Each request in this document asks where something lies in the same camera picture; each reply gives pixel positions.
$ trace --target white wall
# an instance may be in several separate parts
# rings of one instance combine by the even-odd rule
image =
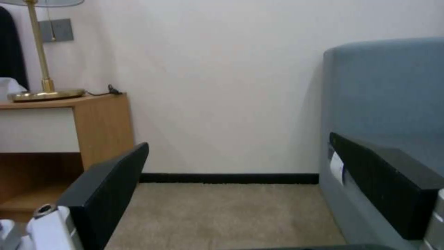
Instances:
[[[27,10],[6,7],[38,89]],[[444,34],[442,0],[86,0],[50,12],[75,36],[45,45],[57,86],[127,91],[136,139],[151,146],[144,171],[157,173],[317,172],[322,52]]]

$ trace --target white label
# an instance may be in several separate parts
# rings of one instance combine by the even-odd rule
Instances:
[[[333,176],[338,180],[338,182],[341,185],[344,185],[344,181],[342,180],[344,163],[336,152],[334,152],[332,160],[330,161],[330,170],[332,171]]]

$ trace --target blue armchair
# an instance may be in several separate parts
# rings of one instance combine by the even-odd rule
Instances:
[[[320,185],[348,243],[418,249],[345,173],[329,170],[329,133],[399,148],[444,176],[444,38],[346,44],[324,54]]]

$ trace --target floor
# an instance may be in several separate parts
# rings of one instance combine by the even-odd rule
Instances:
[[[340,244],[317,185],[140,184],[106,250]]]

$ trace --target wall plate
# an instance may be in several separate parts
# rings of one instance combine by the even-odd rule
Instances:
[[[52,40],[51,24],[54,31],[55,40]],[[71,19],[40,21],[39,26],[44,43],[74,40],[74,36],[72,34]]]

